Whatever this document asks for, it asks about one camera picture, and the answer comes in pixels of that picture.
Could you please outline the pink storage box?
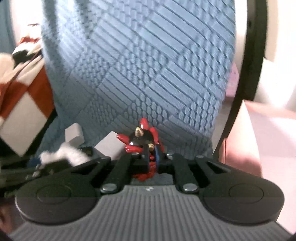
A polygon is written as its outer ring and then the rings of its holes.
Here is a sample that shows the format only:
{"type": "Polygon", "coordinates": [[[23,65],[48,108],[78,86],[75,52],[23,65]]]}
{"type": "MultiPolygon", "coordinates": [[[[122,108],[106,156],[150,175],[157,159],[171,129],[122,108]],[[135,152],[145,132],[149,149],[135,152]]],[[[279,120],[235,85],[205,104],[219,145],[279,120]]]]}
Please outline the pink storage box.
{"type": "Polygon", "coordinates": [[[278,185],[285,203],[278,222],[295,233],[295,75],[265,61],[254,101],[243,100],[219,160],[278,185]]]}

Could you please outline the red black figurine toy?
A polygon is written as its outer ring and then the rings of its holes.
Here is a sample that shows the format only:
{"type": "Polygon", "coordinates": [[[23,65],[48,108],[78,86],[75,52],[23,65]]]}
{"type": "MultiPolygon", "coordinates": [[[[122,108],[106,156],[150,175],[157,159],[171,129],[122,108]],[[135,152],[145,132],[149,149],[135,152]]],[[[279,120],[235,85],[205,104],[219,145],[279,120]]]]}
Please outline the red black figurine toy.
{"type": "Polygon", "coordinates": [[[125,144],[125,152],[133,156],[133,177],[140,182],[154,177],[159,166],[158,154],[164,151],[157,129],[149,126],[146,118],[141,118],[133,133],[120,133],[116,138],[125,144]]]}

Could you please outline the white charger cube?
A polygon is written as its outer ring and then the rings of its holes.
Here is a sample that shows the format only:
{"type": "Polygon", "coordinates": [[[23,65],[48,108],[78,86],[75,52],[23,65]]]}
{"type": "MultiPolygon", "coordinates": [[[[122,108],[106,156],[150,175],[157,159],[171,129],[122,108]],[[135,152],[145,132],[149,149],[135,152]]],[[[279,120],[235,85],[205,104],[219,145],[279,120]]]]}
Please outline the white charger cube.
{"type": "Polygon", "coordinates": [[[118,160],[125,152],[125,144],[117,138],[117,133],[111,131],[95,147],[99,156],[110,157],[112,161],[118,160]]]}

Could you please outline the blue textured sofa cushion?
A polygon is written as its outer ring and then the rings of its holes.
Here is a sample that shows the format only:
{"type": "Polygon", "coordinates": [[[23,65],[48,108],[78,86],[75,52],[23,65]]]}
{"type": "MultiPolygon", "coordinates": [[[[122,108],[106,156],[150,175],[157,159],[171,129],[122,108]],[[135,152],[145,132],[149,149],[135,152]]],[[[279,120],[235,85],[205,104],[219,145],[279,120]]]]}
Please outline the blue textured sofa cushion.
{"type": "Polygon", "coordinates": [[[57,150],[73,123],[94,146],[146,118],[168,151],[212,156],[235,50],[234,1],[43,1],[42,13],[57,117],[38,153],[57,150]]]}

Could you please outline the red white black blanket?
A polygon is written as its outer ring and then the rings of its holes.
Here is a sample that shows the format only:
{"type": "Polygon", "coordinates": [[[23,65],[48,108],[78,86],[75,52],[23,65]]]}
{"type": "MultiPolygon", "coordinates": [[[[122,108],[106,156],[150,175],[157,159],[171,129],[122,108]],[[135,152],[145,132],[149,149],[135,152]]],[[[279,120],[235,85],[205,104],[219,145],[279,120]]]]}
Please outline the red white black blanket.
{"type": "Polygon", "coordinates": [[[39,24],[29,24],[13,53],[1,53],[1,157],[36,152],[56,117],[39,24]]]}

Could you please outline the white charger block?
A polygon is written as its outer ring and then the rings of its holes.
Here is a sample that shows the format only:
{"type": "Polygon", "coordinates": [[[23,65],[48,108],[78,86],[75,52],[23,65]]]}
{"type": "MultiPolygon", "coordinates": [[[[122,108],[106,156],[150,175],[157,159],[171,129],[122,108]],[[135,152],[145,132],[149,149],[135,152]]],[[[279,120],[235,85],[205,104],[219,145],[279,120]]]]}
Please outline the white charger block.
{"type": "Polygon", "coordinates": [[[74,123],[65,129],[65,142],[78,148],[84,143],[82,128],[78,123],[74,123]]]}

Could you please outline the white fluffy cloth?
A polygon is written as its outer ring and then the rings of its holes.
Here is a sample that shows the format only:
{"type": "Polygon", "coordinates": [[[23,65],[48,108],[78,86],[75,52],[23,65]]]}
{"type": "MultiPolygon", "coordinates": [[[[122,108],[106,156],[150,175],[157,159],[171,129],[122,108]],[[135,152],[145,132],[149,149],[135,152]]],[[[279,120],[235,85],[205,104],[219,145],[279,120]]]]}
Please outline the white fluffy cloth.
{"type": "Polygon", "coordinates": [[[39,158],[42,165],[66,160],[71,166],[78,166],[90,161],[90,158],[84,152],[69,143],[62,143],[56,152],[43,151],[39,158]]]}

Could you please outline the black metal frame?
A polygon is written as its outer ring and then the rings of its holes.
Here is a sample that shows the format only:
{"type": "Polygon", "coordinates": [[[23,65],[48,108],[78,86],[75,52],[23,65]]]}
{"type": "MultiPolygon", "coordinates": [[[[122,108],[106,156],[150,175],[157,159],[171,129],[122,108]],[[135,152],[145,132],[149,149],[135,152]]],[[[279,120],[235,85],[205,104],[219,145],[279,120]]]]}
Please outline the black metal frame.
{"type": "Polygon", "coordinates": [[[267,37],[267,1],[247,1],[246,42],[239,82],[224,130],[213,153],[219,159],[222,142],[229,136],[243,100],[253,101],[259,84],[267,37]]]}

